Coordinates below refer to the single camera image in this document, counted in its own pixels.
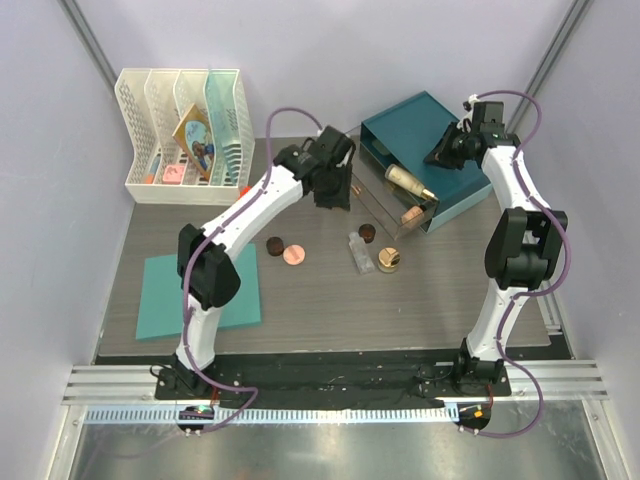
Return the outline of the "cream gold pump bottle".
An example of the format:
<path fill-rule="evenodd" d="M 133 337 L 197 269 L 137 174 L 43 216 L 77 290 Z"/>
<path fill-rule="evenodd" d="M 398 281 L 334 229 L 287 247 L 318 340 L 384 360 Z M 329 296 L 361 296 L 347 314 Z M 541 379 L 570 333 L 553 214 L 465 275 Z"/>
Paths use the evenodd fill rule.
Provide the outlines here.
<path fill-rule="evenodd" d="M 423 200 L 438 201 L 438 197 L 410 172 L 392 164 L 385 171 L 385 178 L 405 191 Z"/>

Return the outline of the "clear smoked drawer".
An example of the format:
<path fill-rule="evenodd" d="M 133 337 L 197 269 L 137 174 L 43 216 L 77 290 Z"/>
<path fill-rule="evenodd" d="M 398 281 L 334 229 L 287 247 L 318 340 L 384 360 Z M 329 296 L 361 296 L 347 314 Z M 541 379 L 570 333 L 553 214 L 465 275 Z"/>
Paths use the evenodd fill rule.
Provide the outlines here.
<path fill-rule="evenodd" d="M 354 195 L 394 240 L 418 231 L 427 232 L 429 229 L 425 227 L 411 230 L 407 224 L 401 223 L 401 216 L 409 208 L 426 200 L 416 197 L 385 178 L 386 168 L 361 145 L 359 132 L 358 127 L 347 132 L 357 147 L 352 171 Z"/>
<path fill-rule="evenodd" d="M 440 202 L 438 200 L 426 200 L 420 204 L 423 204 L 426 207 L 426 210 L 420 220 L 416 220 L 415 223 L 407 224 L 407 226 L 411 230 L 420 229 L 423 227 L 429 229 L 431 221 L 438 210 Z"/>

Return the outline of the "clear rectangular bottle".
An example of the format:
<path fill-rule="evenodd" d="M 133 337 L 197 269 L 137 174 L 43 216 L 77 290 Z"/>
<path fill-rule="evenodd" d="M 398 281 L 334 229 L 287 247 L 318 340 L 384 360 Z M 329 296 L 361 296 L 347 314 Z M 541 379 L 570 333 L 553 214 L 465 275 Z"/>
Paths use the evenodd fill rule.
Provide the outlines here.
<path fill-rule="evenodd" d="M 350 232 L 348 245 L 359 273 L 361 275 L 372 273 L 375 265 L 369 255 L 364 239 L 357 232 Z"/>

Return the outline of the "small beige concealer tube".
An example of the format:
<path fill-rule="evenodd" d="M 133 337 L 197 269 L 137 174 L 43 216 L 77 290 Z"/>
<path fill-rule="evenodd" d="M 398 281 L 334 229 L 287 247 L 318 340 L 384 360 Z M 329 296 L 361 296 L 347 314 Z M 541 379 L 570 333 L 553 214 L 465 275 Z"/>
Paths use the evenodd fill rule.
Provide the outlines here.
<path fill-rule="evenodd" d="M 412 206 L 401 216 L 401 223 L 415 223 L 416 220 L 420 220 L 422 218 L 425 210 L 426 207 L 423 204 Z"/>

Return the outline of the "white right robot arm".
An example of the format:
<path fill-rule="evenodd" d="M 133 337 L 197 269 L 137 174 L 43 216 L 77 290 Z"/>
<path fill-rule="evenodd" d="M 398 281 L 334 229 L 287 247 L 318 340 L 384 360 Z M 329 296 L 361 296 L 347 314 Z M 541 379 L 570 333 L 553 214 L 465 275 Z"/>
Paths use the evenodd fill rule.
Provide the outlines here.
<path fill-rule="evenodd" d="M 500 382 L 509 335 L 527 300 L 553 276 L 568 226 L 564 212 L 539 198 L 519 146 L 505 130 L 502 103 L 480 102 L 447 126 L 424 159 L 447 169 L 475 162 L 502 210 L 485 251 L 487 295 L 448 375 L 465 395 Z"/>

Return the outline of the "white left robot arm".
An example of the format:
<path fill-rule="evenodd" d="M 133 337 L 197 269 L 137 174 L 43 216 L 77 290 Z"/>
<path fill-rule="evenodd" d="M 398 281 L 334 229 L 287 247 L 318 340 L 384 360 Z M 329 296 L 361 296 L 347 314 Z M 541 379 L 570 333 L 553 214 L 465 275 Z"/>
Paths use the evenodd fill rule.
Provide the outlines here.
<path fill-rule="evenodd" d="M 172 370 L 176 387 L 187 396 L 200 399 L 211 387 L 223 387 L 206 368 L 215 359 L 222 312 L 241 287 L 238 255 L 279 213 L 309 193 L 318 207 L 349 209 L 355 149 L 349 137 L 340 134 L 331 140 L 326 132 L 301 146 L 289 145 L 226 211 L 201 227 L 181 229 L 177 272 L 183 320 Z"/>

